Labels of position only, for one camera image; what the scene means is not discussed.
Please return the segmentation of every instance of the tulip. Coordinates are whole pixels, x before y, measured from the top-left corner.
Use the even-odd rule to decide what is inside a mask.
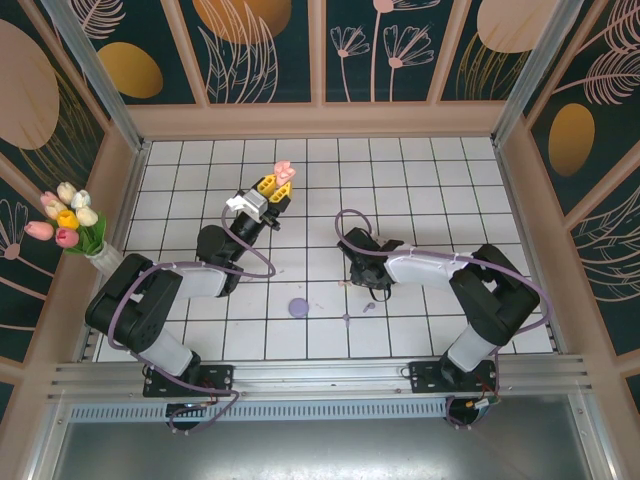
[[[65,206],[65,204],[57,199],[51,200],[44,207],[44,211],[47,214],[47,217],[49,217],[51,220],[56,220],[58,218],[58,215],[60,215],[60,212],[64,212],[66,209],[67,207]]]
[[[69,182],[62,182],[58,185],[58,197],[60,200],[66,205],[71,204],[71,200],[73,200],[73,196],[76,194],[76,189],[73,188]]]
[[[58,214],[58,226],[75,230],[80,226],[78,219],[71,210],[63,210]]]
[[[53,227],[47,222],[29,222],[25,225],[24,231],[30,237],[45,242],[53,237]]]
[[[40,203],[42,203],[43,207],[46,207],[47,205],[49,205],[49,203],[53,202],[53,201],[59,202],[60,199],[58,197],[56,197],[56,194],[53,192],[44,192],[42,195],[40,195]]]
[[[82,207],[76,210],[76,217],[83,227],[92,227],[98,222],[98,214],[89,207]]]
[[[91,205],[91,197],[86,190],[80,190],[71,199],[71,208],[78,209],[82,207],[89,207]]]
[[[70,228],[59,228],[56,230],[56,243],[62,248],[75,247],[80,241],[80,235]]]

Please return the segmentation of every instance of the flower bouquet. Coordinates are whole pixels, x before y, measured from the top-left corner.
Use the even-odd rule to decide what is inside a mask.
[[[62,182],[57,193],[40,196],[50,220],[29,222],[24,231],[42,241],[54,238],[65,253],[83,254],[98,270],[111,275],[122,256],[104,240],[107,219],[90,208],[91,196],[86,190],[78,191],[69,182]]]

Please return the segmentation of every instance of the yellow object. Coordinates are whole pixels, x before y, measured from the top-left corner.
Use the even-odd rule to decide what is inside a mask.
[[[162,72],[144,50],[125,42],[105,45],[98,51],[104,68],[120,93],[150,98],[162,90]]]
[[[563,177],[570,177],[587,161],[596,125],[588,108],[570,103],[553,119],[549,132],[549,161]]]
[[[292,190],[293,190],[293,187],[291,187],[291,182],[285,183],[278,190],[276,190],[276,192],[273,195],[271,195],[271,197],[269,197],[269,202],[278,203],[284,197],[291,198]]]
[[[263,197],[269,198],[276,191],[276,176],[275,174],[265,176],[258,184],[258,193]]]
[[[76,230],[80,226],[80,222],[71,210],[63,210],[58,214],[58,226]]]
[[[58,124],[56,71],[29,35],[1,19],[0,45],[0,138],[22,149],[40,148]]]
[[[247,14],[245,3],[252,15]],[[260,20],[275,38],[291,18],[291,0],[193,0],[193,6],[216,36],[241,45],[258,43]]]
[[[480,41],[494,52],[528,52],[538,43],[556,3],[557,0],[483,0],[477,21]]]

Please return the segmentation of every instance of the white grid floor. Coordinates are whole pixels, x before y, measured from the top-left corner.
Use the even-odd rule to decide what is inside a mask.
[[[154,261],[192,261],[201,227],[218,224],[225,201],[272,172],[297,170],[293,201],[279,232],[256,243],[275,264],[268,281],[243,279],[228,298],[178,302],[167,328],[203,360],[388,358],[440,355],[467,321],[453,294],[395,285],[392,298],[363,313],[368,290],[342,287],[348,265],[337,249],[333,216],[355,208],[383,238],[438,251],[497,245],[529,275],[488,138],[221,140],[153,144],[127,240],[127,253]],[[345,219],[344,231],[356,225]],[[245,271],[266,271],[246,253]],[[306,298],[306,319],[291,299]],[[349,325],[342,316],[351,316]],[[527,323],[540,318],[536,313]],[[98,361],[131,357],[100,339]],[[544,327],[501,353],[552,352]]]

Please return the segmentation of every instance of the yellow tulip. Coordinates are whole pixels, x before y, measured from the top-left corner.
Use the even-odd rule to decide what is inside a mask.
[[[71,210],[63,210],[58,214],[58,226],[75,230],[80,226],[80,222]]]

